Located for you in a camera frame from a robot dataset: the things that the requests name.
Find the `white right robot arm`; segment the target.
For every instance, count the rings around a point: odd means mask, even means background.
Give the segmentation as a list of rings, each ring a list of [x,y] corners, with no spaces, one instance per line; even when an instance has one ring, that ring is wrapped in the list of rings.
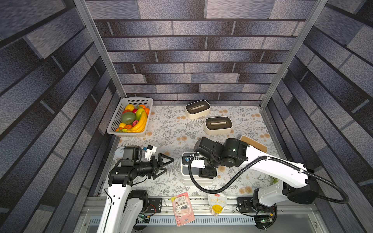
[[[202,137],[195,144],[194,153],[184,160],[192,183],[207,194],[222,193],[249,169],[277,178],[278,182],[275,184],[254,191],[251,205],[256,210],[285,200],[298,204],[311,204],[315,199],[337,204],[349,202],[346,192],[331,181],[314,174],[302,163],[277,158],[235,138],[229,138],[221,144]],[[202,187],[192,174],[192,168],[198,168],[199,177],[211,179],[216,176],[219,167],[236,167],[240,170],[227,184],[216,190]]]

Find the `brown lid rounded tissue box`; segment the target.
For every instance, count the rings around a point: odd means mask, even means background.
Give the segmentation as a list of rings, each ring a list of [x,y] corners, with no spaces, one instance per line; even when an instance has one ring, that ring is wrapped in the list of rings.
[[[227,116],[209,117],[205,120],[205,132],[208,135],[228,134],[232,128],[233,123]]]

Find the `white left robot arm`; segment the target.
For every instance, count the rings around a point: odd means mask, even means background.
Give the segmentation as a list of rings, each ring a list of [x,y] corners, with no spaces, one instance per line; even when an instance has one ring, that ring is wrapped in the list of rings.
[[[167,172],[166,166],[174,162],[172,157],[156,152],[155,146],[148,146],[145,160],[142,148],[126,146],[122,158],[108,174],[108,188],[104,211],[98,227],[98,233],[130,233],[140,213],[149,205],[146,190],[132,189],[137,177],[157,179]]]

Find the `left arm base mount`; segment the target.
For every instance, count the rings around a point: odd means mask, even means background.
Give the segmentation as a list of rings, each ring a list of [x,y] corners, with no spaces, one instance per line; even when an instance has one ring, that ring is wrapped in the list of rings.
[[[145,215],[151,216],[154,214],[160,214],[162,210],[162,198],[149,198],[148,206],[144,212]]]

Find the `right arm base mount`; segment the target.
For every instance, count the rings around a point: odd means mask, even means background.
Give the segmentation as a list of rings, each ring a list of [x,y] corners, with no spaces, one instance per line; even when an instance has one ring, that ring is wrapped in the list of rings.
[[[252,197],[238,197],[236,209],[240,213],[244,214],[254,214],[259,213],[270,213],[274,214],[276,212],[275,205],[268,207],[261,204],[254,205]]]

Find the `wooden lid tissue box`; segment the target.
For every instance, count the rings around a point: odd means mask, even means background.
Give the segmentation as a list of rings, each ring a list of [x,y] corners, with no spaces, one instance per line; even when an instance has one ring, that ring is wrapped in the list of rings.
[[[255,141],[255,140],[253,140],[253,139],[251,139],[247,136],[241,136],[240,140],[247,143],[248,145],[253,146],[254,148],[260,150],[261,152],[267,153],[267,151],[268,151],[267,146]]]

